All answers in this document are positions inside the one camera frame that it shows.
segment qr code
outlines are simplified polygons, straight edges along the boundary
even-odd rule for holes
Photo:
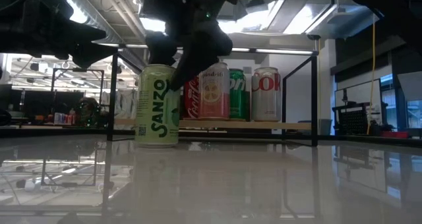
[[[146,135],[146,127],[145,126],[138,127],[138,135],[139,136],[145,136]]]

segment red object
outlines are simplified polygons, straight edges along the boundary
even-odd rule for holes
[[[228,120],[230,114],[230,72],[225,63],[216,63],[200,74],[199,118]]]
[[[183,97],[185,98],[185,110],[183,119],[198,119],[200,94],[199,94],[199,76],[190,82],[186,82],[183,87]]]
[[[408,132],[382,132],[381,136],[385,138],[409,138]]]

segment diet coke can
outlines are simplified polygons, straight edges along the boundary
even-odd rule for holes
[[[216,63],[200,74],[200,119],[228,120],[230,114],[230,72]]]
[[[183,119],[198,119],[200,105],[199,76],[196,76],[190,82],[186,82],[183,90],[185,102]]]
[[[282,119],[280,74],[272,67],[255,70],[252,76],[252,120],[278,122]]]

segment sanzo can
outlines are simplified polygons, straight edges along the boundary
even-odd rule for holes
[[[230,120],[246,121],[246,77],[241,69],[230,69]]]
[[[278,122],[281,116],[280,75],[277,69],[264,67],[252,76],[252,120]]]
[[[229,77],[225,63],[216,63],[200,74],[199,119],[229,119]]]
[[[180,90],[170,90],[174,70],[166,65],[149,65],[140,75],[135,140],[141,146],[178,143]]]

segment sprite can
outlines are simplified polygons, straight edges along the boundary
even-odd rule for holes
[[[139,80],[135,140],[141,146],[166,147],[179,141],[180,90],[170,90],[175,68],[145,67]]]
[[[241,69],[230,69],[230,120],[246,121],[246,77]]]

